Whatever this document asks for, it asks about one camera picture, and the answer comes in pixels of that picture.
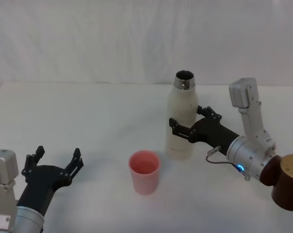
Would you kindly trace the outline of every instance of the white backdrop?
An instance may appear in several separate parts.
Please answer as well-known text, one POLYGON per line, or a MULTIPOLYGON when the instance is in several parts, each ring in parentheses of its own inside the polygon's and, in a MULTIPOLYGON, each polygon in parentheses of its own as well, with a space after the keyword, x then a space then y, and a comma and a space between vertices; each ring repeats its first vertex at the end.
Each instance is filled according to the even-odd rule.
POLYGON ((293 85, 293 0, 0 0, 0 83, 293 85))

